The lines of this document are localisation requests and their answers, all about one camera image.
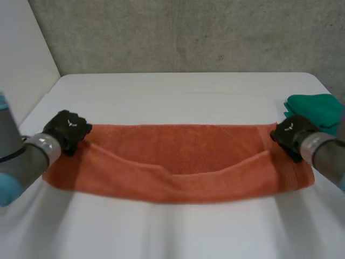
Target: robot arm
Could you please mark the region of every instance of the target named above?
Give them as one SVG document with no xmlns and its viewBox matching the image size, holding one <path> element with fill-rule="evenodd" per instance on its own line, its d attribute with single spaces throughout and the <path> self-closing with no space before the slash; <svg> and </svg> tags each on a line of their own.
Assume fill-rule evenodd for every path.
<svg viewBox="0 0 345 259">
<path fill-rule="evenodd" d="M 345 122 L 338 138 L 320 132 L 308 119 L 295 115 L 277 125 L 271 138 L 295 162 L 304 159 L 340 189 L 345 190 Z"/>
<path fill-rule="evenodd" d="M 4 98 L 0 100 L 0 207 L 8 206 L 61 155 L 73 155 L 92 125 L 61 111 L 42 133 L 22 141 Z"/>
</svg>

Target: towel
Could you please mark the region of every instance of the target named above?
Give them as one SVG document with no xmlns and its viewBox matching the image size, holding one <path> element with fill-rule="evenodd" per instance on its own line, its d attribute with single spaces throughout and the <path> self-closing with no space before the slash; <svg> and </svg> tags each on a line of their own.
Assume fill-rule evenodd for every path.
<svg viewBox="0 0 345 259">
<path fill-rule="evenodd" d="M 272 125 L 94 125 L 43 179 L 62 190 L 157 203 L 214 203 L 314 183 L 271 140 Z"/>
<path fill-rule="evenodd" d="M 336 137 L 336 130 L 341 121 L 343 105 L 331 94 L 314 96 L 293 95 L 284 103 L 287 118 L 299 114 L 308 118 L 321 131 Z"/>
</svg>

